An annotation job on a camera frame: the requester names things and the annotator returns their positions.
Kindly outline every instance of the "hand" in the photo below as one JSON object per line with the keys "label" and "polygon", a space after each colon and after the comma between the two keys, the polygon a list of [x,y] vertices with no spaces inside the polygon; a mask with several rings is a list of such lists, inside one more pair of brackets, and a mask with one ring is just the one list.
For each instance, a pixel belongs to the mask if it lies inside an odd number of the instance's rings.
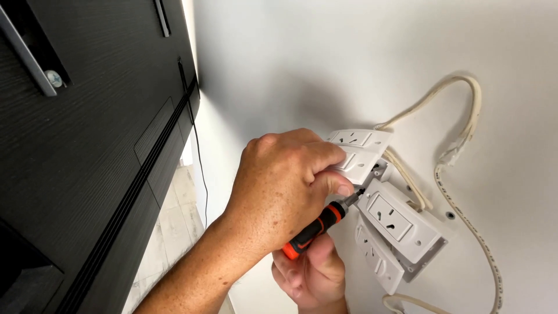
{"label": "hand", "polygon": [[299,306],[299,313],[346,313],[345,265],[331,237],[317,237],[295,260],[273,252],[273,278]]}
{"label": "hand", "polygon": [[260,260],[316,219],[329,194],[353,193],[350,181],[324,171],[345,151],[308,129],[266,134],[242,152],[231,197],[220,220]]}

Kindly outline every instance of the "orange screwdriver handle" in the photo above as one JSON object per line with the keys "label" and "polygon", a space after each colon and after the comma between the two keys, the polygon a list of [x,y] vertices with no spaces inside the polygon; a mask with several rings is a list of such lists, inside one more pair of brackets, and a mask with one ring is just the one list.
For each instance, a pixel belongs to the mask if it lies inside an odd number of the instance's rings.
{"label": "orange screwdriver handle", "polygon": [[326,232],[344,217],[345,209],[343,209],[341,204],[336,201],[329,203],[316,220],[302,229],[299,234],[283,246],[283,252],[291,260],[299,257],[302,252],[308,249],[315,238]]}

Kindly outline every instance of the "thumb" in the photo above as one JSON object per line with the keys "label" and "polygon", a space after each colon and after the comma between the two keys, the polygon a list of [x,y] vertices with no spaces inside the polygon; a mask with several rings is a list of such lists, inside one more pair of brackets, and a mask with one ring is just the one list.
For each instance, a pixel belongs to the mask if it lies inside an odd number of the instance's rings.
{"label": "thumb", "polygon": [[333,239],[324,233],[317,237],[306,251],[310,264],[333,282],[345,279],[345,264],[335,250]]}
{"label": "thumb", "polygon": [[349,196],[353,194],[352,183],[337,172],[325,170],[315,174],[314,181],[310,185],[315,197],[321,198],[322,203],[330,194]]}

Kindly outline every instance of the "white electrical cable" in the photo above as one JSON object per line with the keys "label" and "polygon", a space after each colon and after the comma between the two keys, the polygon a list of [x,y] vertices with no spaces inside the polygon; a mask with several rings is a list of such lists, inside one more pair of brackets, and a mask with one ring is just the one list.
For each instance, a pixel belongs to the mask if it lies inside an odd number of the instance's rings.
{"label": "white electrical cable", "polygon": [[[440,190],[442,195],[444,195],[448,204],[454,209],[455,213],[461,218],[461,220],[463,220],[467,228],[469,228],[469,230],[473,233],[473,235],[479,242],[480,246],[482,247],[484,251],[484,255],[486,255],[487,257],[488,264],[490,265],[490,269],[492,270],[492,275],[494,276],[494,284],[496,286],[494,305],[492,306],[492,310],[490,314],[498,314],[503,304],[502,276],[500,275],[498,267],[496,266],[496,262],[494,261],[494,257],[492,257],[492,253],[488,249],[486,242],[480,236],[479,232],[475,229],[475,227],[473,227],[471,222],[463,215],[463,212],[459,209],[457,204],[455,204],[455,202],[452,200],[452,198],[448,193],[448,190],[444,187],[444,183],[442,182],[440,176],[440,173],[442,173],[445,170],[446,166],[453,166],[455,164],[455,161],[459,158],[459,155],[465,148],[465,144],[467,144],[467,142],[473,138],[473,133],[475,132],[475,129],[477,127],[477,122],[478,122],[478,117],[480,114],[480,107],[481,107],[481,93],[480,93],[479,83],[474,78],[468,76],[455,75],[452,77],[448,77],[442,80],[437,85],[435,85],[428,92],[427,95],[425,95],[422,99],[420,99],[416,104],[411,106],[409,109],[401,112],[399,115],[395,116],[394,118],[387,121],[386,123],[376,126],[374,129],[375,130],[387,129],[398,120],[418,111],[420,108],[426,105],[430,100],[432,100],[445,87],[461,80],[467,82],[473,92],[473,103],[471,107],[471,114],[469,115],[469,120],[467,121],[467,125],[465,126],[463,131],[459,134],[457,140],[455,140],[453,143],[450,144],[447,151],[440,156],[440,159],[436,163],[436,166],[434,167],[434,180],[436,181],[436,185],[438,186],[438,189]],[[423,193],[415,184],[415,182],[413,181],[409,173],[402,166],[401,162],[397,159],[395,154],[390,149],[386,149],[384,156],[395,165],[395,167],[397,168],[397,170],[399,170],[399,172],[401,173],[401,175],[403,176],[407,184],[409,184],[409,186],[415,193],[416,197],[418,198],[418,201],[420,202],[420,208],[421,209],[432,208],[432,204],[430,203],[430,201],[428,201],[427,198],[424,197]],[[437,314],[449,314],[448,312],[441,310],[433,305],[430,305],[419,299],[406,296],[404,294],[396,293],[392,296],[390,296],[389,294],[383,296],[382,298],[383,304],[391,311],[397,314],[403,314],[403,312],[392,307],[388,303],[388,301],[391,300],[410,302]]]}

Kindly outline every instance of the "tile floor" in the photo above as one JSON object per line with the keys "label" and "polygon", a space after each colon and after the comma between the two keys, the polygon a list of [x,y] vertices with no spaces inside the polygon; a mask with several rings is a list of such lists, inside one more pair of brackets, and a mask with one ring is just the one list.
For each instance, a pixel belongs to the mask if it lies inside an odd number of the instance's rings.
{"label": "tile floor", "polygon": [[[122,314],[131,313],[169,266],[204,232],[196,209],[192,171],[191,165],[176,168]],[[228,297],[219,314],[234,314]]]}

